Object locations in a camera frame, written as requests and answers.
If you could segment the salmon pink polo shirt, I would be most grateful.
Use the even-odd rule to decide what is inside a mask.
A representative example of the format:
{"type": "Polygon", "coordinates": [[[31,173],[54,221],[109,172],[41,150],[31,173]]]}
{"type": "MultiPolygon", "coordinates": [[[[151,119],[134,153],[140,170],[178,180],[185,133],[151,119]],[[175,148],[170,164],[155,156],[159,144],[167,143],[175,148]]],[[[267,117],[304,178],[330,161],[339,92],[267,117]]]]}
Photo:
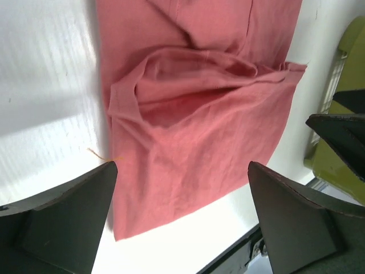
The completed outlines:
{"type": "Polygon", "coordinates": [[[248,182],[285,129],[305,66],[301,1],[97,1],[116,240],[248,182]]]}

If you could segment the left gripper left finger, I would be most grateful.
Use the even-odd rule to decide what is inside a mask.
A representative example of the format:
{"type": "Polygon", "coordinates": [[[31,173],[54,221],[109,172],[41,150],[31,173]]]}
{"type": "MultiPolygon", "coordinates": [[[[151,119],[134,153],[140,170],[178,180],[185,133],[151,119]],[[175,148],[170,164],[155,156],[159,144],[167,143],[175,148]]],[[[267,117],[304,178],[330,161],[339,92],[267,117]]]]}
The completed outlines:
{"type": "Polygon", "coordinates": [[[117,177],[115,162],[1,206],[1,273],[91,273],[117,177]]]}

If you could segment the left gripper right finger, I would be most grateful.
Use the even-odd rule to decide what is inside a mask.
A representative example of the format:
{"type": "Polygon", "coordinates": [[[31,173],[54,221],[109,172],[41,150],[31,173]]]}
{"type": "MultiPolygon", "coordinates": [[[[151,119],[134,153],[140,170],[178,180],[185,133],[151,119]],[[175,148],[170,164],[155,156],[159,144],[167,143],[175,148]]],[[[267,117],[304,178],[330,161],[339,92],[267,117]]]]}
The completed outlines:
{"type": "Polygon", "coordinates": [[[364,207],[257,162],[248,178],[273,273],[364,273],[364,207]]]}

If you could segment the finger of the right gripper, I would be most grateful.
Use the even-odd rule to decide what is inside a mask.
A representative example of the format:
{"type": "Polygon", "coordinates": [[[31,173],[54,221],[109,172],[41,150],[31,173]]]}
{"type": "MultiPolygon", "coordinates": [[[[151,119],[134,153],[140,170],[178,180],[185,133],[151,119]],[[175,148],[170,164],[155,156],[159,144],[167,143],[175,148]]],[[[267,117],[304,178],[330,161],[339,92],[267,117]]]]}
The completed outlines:
{"type": "Polygon", "coordinates": [[[355,114],[364,114],[365,112],[364,89],[338,91],[332,99],[355,114]]]}
{"type": "Polygon", "coordinates": [[[364,181],[364,114],[313,114],[306,125],[364,181]]]}

